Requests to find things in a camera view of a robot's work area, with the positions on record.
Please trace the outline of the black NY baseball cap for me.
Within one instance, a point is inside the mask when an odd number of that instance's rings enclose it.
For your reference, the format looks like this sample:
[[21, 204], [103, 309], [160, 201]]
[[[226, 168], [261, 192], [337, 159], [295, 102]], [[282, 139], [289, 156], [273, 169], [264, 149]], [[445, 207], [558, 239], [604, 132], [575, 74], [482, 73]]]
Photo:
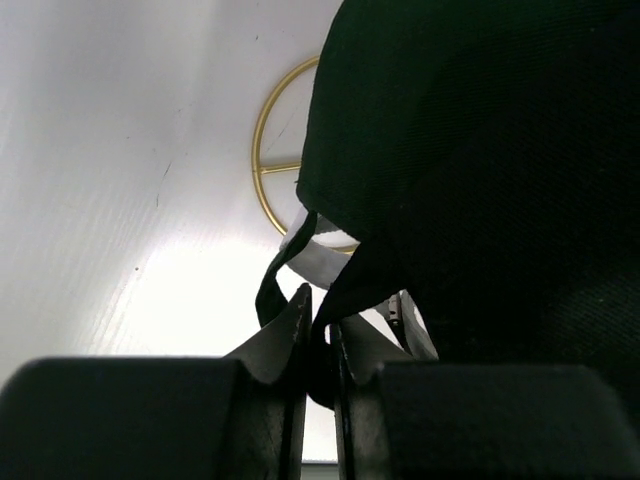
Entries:
[[325, 329], [407, 291], [439, 358], [582, 364], [639, 409], [639, 5], [346, 1], [297, 194], [359, 245]]

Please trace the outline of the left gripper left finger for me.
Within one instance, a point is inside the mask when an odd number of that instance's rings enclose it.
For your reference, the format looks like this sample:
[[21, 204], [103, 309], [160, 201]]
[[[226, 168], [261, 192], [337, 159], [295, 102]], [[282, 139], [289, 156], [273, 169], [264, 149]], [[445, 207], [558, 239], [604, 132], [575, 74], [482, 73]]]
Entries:
[[5, 479], [297, 479], [311, 290], [221, 358], [41, 358], [1, 391]]

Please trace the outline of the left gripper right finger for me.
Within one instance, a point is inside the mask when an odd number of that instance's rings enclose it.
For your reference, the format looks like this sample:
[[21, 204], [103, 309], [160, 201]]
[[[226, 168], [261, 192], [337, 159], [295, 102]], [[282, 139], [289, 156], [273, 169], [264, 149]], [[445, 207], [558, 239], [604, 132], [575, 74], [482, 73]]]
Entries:
[[635, 479], [618, 394], [578, 366], [420, 362], [367, 321], [331, 330], [344, 479]]

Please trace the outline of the gold wire hat stand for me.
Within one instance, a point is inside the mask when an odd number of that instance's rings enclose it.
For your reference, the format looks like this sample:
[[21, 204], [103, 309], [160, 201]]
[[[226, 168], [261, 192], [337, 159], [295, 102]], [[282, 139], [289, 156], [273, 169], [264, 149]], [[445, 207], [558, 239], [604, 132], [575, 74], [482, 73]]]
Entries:
[[269, 116], [283, 92], [301, 75], [315, 68], [319, 63], [319, 58], [319, 55], [311, 56], [281, 77], [263, 102], [253, 129], [250, 147], [250, 166], [253, 188], [263, 213], [266, 215], [266, 218], [271, 225], [281, 235], [285, 235], [288, 232], [288, 227], [281, 221], [271, 206], [266, 194], [263, 178], [267, 175], [299, 170], [301, 167], [301, 161], [298, 160], [295, 162], [264, 165], [261, 157], [263, 135]]

